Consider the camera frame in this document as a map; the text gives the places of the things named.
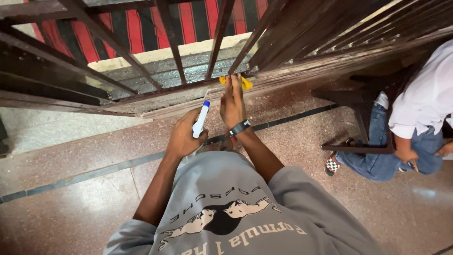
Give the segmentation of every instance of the striped cloth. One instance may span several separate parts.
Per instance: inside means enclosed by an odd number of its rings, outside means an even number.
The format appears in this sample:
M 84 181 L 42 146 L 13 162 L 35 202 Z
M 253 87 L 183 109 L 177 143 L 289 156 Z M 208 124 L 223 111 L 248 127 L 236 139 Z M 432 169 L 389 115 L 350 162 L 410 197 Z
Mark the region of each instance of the striped cloth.
M 213 39 L 222 0 L 201 0 L 170 5 L 178 45 Z M 255 29 L 267 8 L 266 0 L 236 0 L 225 36 Z M 170 47 L 156 7 L 116 11 L 99 15 L 133 54 Z M 36 36 L 81 63 L 118 57 L 81 21 L 46 20 L 32 24 Z

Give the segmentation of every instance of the person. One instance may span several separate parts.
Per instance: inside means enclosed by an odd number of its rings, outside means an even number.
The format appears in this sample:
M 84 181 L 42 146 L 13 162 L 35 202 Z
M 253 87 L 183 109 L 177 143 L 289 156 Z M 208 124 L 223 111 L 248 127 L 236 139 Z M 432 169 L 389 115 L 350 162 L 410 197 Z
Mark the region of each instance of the person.
M 237 152 L 210 151 L 178 168 L 208 137 L 207 130 L 192 137 L 200 108 L 189 111 L 174 125 L 137 211 L 110 238 L 105 255 L 385 253 L 321 185 L 300 167 L 285 167 L 244 124 L 236 75 L 227 77 L 220 112 L 253 164 Z
M 391 180 L 400 170 L 412 168 L 432 174 L 442 166 L 442 156 L 453 152 L 453 141 L 443 144 L 444 120 L 453 126 L 453 40 L 439 46 L 425 63 L 414 81 L 393 103 L 389 129 L 395 137 L 394 154 L 357 154 L 334 152 L 324 171 L 333 176 L 344 164 L 363 177 L 374 181 Z M 386 111 L 388 98 L 381 92 L 371 111 L 369 144 L 386 144 Z

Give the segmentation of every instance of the hand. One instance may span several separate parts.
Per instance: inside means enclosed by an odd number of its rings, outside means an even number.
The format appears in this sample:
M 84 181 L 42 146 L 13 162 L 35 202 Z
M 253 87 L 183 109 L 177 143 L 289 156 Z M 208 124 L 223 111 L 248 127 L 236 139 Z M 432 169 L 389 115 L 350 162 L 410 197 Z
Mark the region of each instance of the hand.
M 232 74 L 226 77 L 225 92 L 220 97 L 220 116 L 228 129 L 246 118 L 240 76 Z
M 192 125 L 197 120 L 197 116 L 201 112 L 201 107 L 193 109 L 180 118 L 173 125 L 170 140 L 167 145 L 169 155 L 176 156 L 179 159 L 194 152 L 207 139 L 208 130 L 204 129 L 199 138 L 193 138 Z
M 442 155 L 444 157 L 446 157 L 448 154 L 450 153 L 453 153 L 453 142 L 449 142 L 447 144 L 445 144 L 444 146 L 442 146 L 442 148 L 440 148 L 440 150 L 438 150 L 434 156 L 439 156 L 439 155 Z
M 401 161 L 406 164 L 411 159 L 417 159 L 419 156 L 417 153 L 410 149 L 410 150 L 396 150 L 395 155 L 401 159 Z

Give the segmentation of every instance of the blue jeans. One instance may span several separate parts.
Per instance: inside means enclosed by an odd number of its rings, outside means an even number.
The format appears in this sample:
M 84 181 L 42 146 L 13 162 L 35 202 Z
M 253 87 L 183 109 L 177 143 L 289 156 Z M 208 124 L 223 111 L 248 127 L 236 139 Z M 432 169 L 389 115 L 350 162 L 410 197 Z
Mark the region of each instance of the blue jeans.
M 385 145 L 386 134 L 386 109 L 375 104 L 371 111 L 370 121 L 370 145 Z M 417 136 L 414 131 L 412 136 L 412 149 L 417 152 L 419 158 L 415 160 L 419 171 L 423 174 L 431 174 L 439 171 L 442 165 L 442 155 L 435 157 L 443 144 L 442 131 L 434 135 L 434 127 L 428 126 L 429 130 Z M 357 154 L 338 152 L 335 156 L 340 164 L 345 164 L 361 176 L 373 181 L 391 180 L 398 168 L 411 170 L 395 154 Z

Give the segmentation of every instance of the black wristband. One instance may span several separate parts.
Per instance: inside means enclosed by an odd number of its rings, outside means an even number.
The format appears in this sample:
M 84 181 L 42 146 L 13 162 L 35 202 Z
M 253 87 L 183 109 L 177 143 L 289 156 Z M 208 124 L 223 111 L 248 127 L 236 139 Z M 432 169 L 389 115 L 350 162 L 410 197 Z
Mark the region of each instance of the black wristband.
M 239 124 L 237 124 L 234 127 L 232 127 L 230 129 L 230 134 L 232 136 L 236 136 L 237 134 L 239 134 L 240 132 L 244 131 L 248 127 L 250 127 L 250 122 L 247 119 L 245 119 L 245 120 L 239 122 Z

